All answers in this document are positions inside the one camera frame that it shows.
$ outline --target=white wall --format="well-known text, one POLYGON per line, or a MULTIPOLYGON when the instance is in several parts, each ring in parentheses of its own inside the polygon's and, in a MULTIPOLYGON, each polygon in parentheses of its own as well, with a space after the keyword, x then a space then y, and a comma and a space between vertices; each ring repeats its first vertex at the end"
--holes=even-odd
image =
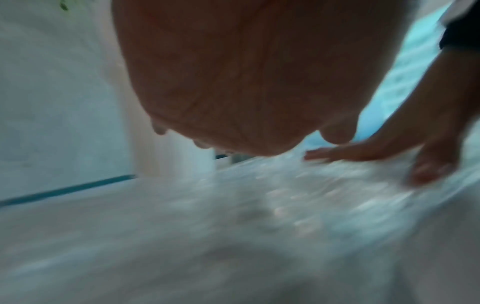
POLYGON ((103 73, 88 7, 0 1, 0 200, 133 174, 103 73))

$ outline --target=white pillar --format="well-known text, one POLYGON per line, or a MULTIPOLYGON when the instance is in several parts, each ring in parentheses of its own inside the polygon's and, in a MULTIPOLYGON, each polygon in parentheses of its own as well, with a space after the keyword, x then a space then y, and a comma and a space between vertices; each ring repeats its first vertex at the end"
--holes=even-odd
POLYGON ((107 76, 117 92, 126 120, 137 174, 175 182, 215 170, 213 149, 198 148, 192 140, 168 131, 157 135, 133 91, 115 34, 111 0, 95 2, 95 19, 106 50, 107 76))

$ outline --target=blue line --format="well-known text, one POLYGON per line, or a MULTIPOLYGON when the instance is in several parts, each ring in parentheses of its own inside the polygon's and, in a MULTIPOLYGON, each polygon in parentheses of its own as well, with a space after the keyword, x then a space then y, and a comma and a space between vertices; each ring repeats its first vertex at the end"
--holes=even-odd
POLYGON ((72 194, 72 193, 83 191, 83 190, 88 190, 92 188, 102 187, 110 184, 131 180, 134 178, 136 178, 135 175, 123 175, 119 177, 104 179, 104 180, 100 180, 92 183, 86 183, 86 184, 62 188, 58 190, 46 191, 46 192, 41 192, 41 193, 32 194, 32 195, 10 198, 10 199, 0 201, 0 207, 33 203, 33 202, 37 202, 37 201, 44 200, 51 197, 72 194))

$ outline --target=bare skin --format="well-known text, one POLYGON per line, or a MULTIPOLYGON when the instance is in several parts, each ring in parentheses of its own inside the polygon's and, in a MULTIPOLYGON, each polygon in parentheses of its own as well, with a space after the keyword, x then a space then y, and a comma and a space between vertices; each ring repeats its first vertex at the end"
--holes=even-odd
POLYGON ((364 142, 317 149, 306 160, 370 161, 421 147, 411 172, 413 185, 452 174, 470 127, 480 114, 480 53, 446 49, 413 93, 382 128, 364 142))
POLYGON ((133 87, 159 134, 271 156, 350 141, 415 0, 113 0, 133 87))

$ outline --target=dark sleeve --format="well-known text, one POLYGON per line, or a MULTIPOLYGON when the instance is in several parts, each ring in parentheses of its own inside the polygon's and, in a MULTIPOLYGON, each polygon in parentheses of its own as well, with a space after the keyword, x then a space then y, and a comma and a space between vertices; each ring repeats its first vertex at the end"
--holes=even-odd
POLYGON ((463 17, 446 26, 440 48, 456 47, 480 51, 480 0, 463 17))

